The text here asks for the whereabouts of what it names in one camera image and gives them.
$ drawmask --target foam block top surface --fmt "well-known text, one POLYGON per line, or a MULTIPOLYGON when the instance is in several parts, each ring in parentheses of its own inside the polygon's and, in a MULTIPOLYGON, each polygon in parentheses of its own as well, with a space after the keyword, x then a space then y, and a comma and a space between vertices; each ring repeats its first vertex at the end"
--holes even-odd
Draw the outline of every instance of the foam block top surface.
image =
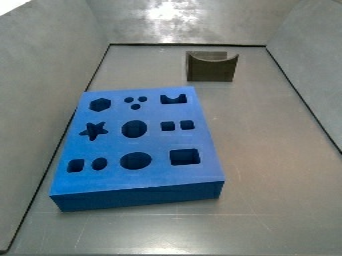
POLYGON ((224 175, 192 87, 83 94, 52 196, 216 181, 224 175))

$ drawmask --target square hole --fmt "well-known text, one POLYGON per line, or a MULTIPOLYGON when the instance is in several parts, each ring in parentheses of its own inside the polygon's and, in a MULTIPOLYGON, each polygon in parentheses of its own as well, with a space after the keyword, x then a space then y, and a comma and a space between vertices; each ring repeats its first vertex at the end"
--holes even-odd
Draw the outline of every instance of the square hole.
POLYGON ((161 127, 161 131, 173 131, 175 123, 173 122, 161 122, 160 127, 161 127))
POLYGON ((181 130, 192 130, 192 129, 195 129, 194 121, 191 121, 191 120, 180 121, 180 129, 181 130))
POLYGON ((200 158, 196 149, 177 149, 169 151, 171 165, 199 164, 200 158))

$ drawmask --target rectangular hole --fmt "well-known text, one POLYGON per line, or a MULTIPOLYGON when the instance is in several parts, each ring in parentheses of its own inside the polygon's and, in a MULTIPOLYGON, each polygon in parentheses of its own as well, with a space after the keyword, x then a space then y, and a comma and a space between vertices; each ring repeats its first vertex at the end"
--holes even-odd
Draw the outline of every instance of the rectangular hole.
POLYGON ((196 149, 177 149, 169 151, 171 165, 199 164, 200 158, 196 149))

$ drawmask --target circular hole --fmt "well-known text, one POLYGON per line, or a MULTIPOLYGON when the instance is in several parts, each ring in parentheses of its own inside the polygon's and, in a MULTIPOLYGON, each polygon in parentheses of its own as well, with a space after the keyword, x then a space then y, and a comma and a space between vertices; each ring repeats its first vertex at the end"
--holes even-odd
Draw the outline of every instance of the circular hole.
POLYGON ((132 106, 131 106, 131 109, 132 110, 137 110, 140 108, 140 105, 139 104, 133 104, 132 106))
POLYGON ((93 170, 100 171, 107 166, 107 159, 100 157, 92 161, 91 167, 93 170))
POLYGON ((125 103, 133 102, 133 98, 132 98, 132 97, 127 97, 127 98, 124 99, 124 102, 125 102, 125 103))
POLYGON ((68 164, 68 172, 80 172, 84 167, 84 159, 73 159, 68 164))
POLYGON ((128 138, 137 138, 147 132, 147 125, 143 121, 133 120, 127 122, 121 127, 121 133, 128 138))
POLYGON ((143 152, 135 152, 124 155, 120 159, 120 165, 128 170, 139 170, 151 164, 152 158, 143 152))
POLYGON ((141 97, 137 98, 137 100, 139 100, 140 102, 145 102, 145 101, 147 101, 147 97, 145 97, 145 96, 141 96, 141 97))

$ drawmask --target star-shaped hole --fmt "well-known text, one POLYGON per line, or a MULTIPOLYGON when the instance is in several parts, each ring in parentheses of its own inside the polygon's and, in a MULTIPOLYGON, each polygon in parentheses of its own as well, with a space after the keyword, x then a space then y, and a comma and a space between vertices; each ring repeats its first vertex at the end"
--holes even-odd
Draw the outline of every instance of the star-shaped hole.
POLYGON ((105 122, 100 122, 99 124, 87 123, 87 130, 80 132, 80 135, 88 135, 89 141, 93 141, 100 134, 107 134, 108 131, 103 129, 105 122))

